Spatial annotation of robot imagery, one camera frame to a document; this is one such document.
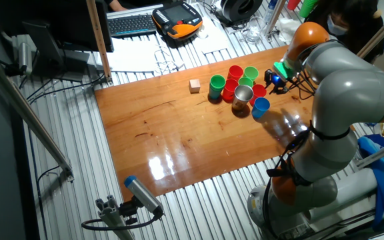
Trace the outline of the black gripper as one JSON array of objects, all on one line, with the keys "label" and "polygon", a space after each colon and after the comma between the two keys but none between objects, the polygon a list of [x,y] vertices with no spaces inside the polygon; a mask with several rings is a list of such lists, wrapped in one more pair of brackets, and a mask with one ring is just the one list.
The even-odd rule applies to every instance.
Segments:
[{"label": "black gripper", "polygon": [[289,91],[286,87],[286,82],[276,73],[272,72],[271,69],[265,71],[265,82],[267,86],[273,86],[273,89],[269,92],[270,94],[283,95]]}]

